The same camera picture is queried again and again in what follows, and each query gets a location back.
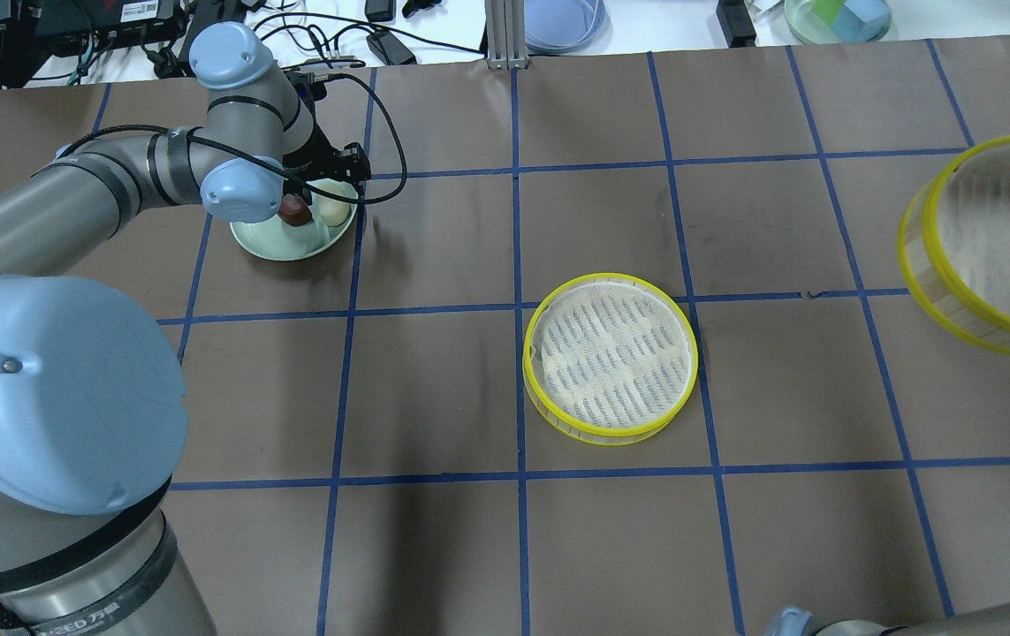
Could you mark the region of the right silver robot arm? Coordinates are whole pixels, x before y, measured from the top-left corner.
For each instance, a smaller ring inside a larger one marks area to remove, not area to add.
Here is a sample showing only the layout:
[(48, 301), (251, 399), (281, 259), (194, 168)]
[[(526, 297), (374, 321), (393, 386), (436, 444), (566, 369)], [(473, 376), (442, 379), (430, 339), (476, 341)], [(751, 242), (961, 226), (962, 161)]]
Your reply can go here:
[(787, 605), (763, 635), (1010, 635), (1010, 602), (925, 623), (883, 625), (863, 619), (829, 620)]

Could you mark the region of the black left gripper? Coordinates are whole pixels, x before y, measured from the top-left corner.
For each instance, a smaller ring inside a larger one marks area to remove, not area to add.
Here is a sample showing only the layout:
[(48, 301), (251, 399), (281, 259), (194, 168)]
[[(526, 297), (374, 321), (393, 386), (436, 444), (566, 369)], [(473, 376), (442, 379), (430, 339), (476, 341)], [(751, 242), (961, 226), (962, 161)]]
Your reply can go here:
[(286, 127), (284, 168), (306, 181), (332, 178), (360, 186), (371, 180), (371, 165), (359, 142), (335, 148), (317, 121), (317, 103), (327, 97), (326, 79), (310, 73), (288, 72), (286, 78), (299, 105)]

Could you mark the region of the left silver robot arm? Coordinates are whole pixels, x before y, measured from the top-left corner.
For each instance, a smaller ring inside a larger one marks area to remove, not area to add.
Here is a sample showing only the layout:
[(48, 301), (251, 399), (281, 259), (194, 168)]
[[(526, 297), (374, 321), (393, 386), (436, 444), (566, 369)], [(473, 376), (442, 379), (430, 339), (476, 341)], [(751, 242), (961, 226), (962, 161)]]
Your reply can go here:
[(243, 23), (191, 44), (205, 126), (109, 126), (0, 193), (0, 633), (214, 635), (161, 504), (188, 435), (180, 361), (152, 315), (67, 270), (153, 208), (276, 220), (325, 178), (362, 204), (361, 145)]

